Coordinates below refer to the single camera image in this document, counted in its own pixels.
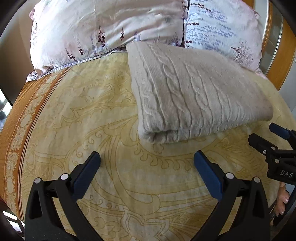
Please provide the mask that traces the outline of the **person's right hand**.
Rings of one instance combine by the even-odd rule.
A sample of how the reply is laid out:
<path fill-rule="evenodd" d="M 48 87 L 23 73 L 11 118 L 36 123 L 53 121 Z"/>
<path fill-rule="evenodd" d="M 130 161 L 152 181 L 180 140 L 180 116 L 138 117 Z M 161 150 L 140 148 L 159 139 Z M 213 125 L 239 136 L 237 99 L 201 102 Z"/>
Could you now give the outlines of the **person's right hand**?
<path fill-rule="evenodd" d="M 280 187 L 277 193 L 276 205 L 274 208 L 274 213 L 276 216 L 283 215 L 285 211 L 285 205 L 289 201 L 290 194 L 286 190 L 285 183 L 280 182 Z"/>

